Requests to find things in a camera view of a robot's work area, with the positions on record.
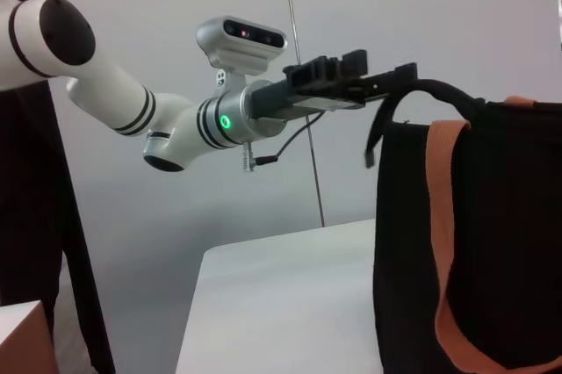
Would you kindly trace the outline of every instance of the camera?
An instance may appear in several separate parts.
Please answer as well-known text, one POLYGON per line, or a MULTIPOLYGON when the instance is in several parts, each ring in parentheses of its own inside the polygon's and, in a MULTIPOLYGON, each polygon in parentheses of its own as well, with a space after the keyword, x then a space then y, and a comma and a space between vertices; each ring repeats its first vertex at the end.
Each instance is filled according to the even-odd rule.
POLYGON ((231 16, 204 22, 196 37, 213 67, 247 76, 267 71, 269 62, 287 48, 283 32, 231 16))

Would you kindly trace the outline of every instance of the bag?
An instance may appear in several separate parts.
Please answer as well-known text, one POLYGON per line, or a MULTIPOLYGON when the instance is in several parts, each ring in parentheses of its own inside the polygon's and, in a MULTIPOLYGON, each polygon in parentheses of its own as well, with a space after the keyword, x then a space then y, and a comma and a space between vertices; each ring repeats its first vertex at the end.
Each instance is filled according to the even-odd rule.
POLYGON ((385 374, 562 373, 562 106, 474 99, 420 80, 389 93, 373 301, 385 374), (465 121, 392 122, 408 93, 465 121))

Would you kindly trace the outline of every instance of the black strap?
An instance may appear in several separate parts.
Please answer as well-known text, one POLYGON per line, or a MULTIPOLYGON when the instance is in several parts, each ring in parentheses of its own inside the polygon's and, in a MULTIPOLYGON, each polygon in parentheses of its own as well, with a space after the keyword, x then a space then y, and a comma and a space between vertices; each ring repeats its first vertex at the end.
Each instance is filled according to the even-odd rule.
POLYGON ((386 124, 393 120, 394 112, 400 101, 413 91, 424 91, 441 102, 452 104, 463 118, 469 121, 474 120, 486 109, 485 102, 482 99, 475 99, 448 83, 437 80, 415 80, 401 85, 399 88, 390 91, 388 97, 378 108, 365 149, 367 168, 371 168, 375 164, 373 149, 382 138, 386 124))

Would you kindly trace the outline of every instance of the black fabric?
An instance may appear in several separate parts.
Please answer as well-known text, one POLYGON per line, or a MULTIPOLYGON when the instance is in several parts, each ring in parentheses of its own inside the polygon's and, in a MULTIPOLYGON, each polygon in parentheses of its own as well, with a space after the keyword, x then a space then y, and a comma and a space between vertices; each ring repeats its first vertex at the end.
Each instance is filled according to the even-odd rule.
POLYGON ((51 335, 62 252, 92 366, 115 372, 48 83, 0 95, 0 302, 39 299, 51 335))
MULTIPOLYGON (((488 104, 473 116, 453 155, 451 310, 469 341, 509 369, 562 355, 558 109, 488 104)), ((373 299, 385 374, 460 372, 434 328, 428 129, 384 123, 373 299)))

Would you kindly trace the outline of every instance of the black stripe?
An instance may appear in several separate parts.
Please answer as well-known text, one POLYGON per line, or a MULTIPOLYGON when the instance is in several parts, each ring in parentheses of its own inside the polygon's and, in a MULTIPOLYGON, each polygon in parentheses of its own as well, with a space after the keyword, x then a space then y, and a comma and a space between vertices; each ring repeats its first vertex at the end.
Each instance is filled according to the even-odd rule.
POLYGON ((142 106, 142 110, 140 111, 140 114, 137 118, 134 119, 134 121, 131 124, 127 124, 126 126, 122 126, 121 128, 115 128, 114 130, 119 132, 119 131, 125 131, 125 130, 129 130, 131 128, 133 128, 134 126, 136 126, 139 121, 142 119, 142 117, 144 117, 144 115, 147 113, 147 109, 148 109, 148 103, 150 102, 150 97, 148 95, 148 90, 145 87, 144 88, 144 92, 145 92, 145 101, 144 101, 144 106, 142 106))
POLYGON ((16 27, 15 27, 14 24, 16 22, 16 11, 21 6, 21 4, 23 4, 23 3, 20 3, 20 4, 18 4, 14 7, 14 9, 11 11, 10 19, 8 20, 8 35, 10 36, 11 47, 14 49, 14 52, 18 56, 21 63, 24 64, 27 67, 27 69, 29 69, 30 71, 32 71, 33 73, 35 73, 38 76, 45 77, 45 78, 53 78, 53 76, 50 76, 49 74, 42 73, 41 71, 36 69, 33 66, 33 64, 31 64, 27 60, 27 58, 25 57, 21 48, 19 47, 18 39, 16 39, 16 27))
POLYGON ((220 148, 227 148, 228 146, 225 146, 223 144, 220 144, 211 134, 211 130, 209 130, 209 125, 207 124, 207 109, 209 108, 209 104, 211 104, 212 99, 208 100, 205 103, 205 109, 202 111, 203 115, 203 129, 205 130, 206 134, 209 136, 209 140, 211 141, 212 144, 214 144, 215 146, 218 146, 220 148))
POLYGON ((222 136, 227 139, 228 141, 230 141, 231 143, 237 144, 238 146, 240 146, 242 143, 238 142, 238 141, 234 141, 232 140, 228 134, 225 132, 225 130, 222 128, 222 124, 220 123, 220 119, 219 119, 219 105, 220 105, 220 101, 222 100, 222 98, 224 97, 224 95, 222 95, 219 100, 217 101, 217 105, 214 108, 214 120, 217 124, 217 127, 220 130, 220 133, 222 134, 222 136))
POLYGON ((169 133, 161 133, 160 131, 153 131, 147 135, 147 139, 169 139, 169 133))
POLYGON ((150 96, 152 97, 152 108, 150 109, 150 113, 148 114, 147 118, 145 119, 145 121, 142 124, 139 125, 138 128, 132 130, 130 133, 125 133, 123 135, 135 135, 137 133, 140 133, 150 123, 150 120, 152 119, 152 117, 154 117, 155 112, 156 112, 156 99, 155 99, 155 95, 152 93, 152 91, 150 91, 149 93, 150 93, 150 96))
POLYGON ((203 135, 203 130, 201 129, 201 123, 199 122, 199 117, 201 116, 201 109, 203 109, 203 106, 205 106, 205 104, 207 102, 209 102, 211 99, 207 99, 205 102, 203 102, 200 106, 199 109, 197 110, 197 130, 199 131, 199 135, 201 136, 201 138, 205 141, 205 143, 207 143, 208 146, 212 147, 212 148, 216 148, 217 150, 222 150, 223 147, 216 147, 214 146, 204 135, 203 135))

